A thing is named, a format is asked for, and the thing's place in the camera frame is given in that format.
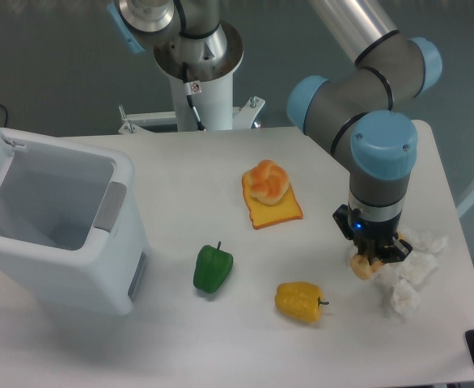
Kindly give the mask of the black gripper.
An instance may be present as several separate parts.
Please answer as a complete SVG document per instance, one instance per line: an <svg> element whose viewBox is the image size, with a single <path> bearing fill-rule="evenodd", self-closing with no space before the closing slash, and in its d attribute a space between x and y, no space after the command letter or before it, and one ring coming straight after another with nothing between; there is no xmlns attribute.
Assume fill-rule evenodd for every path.
<svg viewBox="0 0 474 388"><path fill-rule="evenodd" d="M401 213L383 220L372 221L360 209L341 205L332 215L341 233L355 243L358 252L353 256L354 264L368 265L376 261L375 245L380 249L380 261L385 264L400 263L412 253L413 246L403 239L395 239Z"/></svg>

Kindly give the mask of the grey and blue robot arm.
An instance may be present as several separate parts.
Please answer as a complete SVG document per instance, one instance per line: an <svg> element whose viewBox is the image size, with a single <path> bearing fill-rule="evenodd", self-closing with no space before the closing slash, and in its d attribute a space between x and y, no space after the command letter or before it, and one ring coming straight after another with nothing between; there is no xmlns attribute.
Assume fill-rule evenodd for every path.
<svg viewBox="0 0 474 388"><path fill-rule="evenodd" d="M331 82L304 78L290 93L291 122L349 172L349 199L333 214L341 233L370 263L400 263L412 246L398 233L417 131L396 106L433 86L437 48L409 39L376 1L314 1L312 8L355 65ZM171 80L177 128L235 127L231 88L211 91L243 58L238 32L216 1L113 1L109 12L134 52L153 49Z"/></svg>

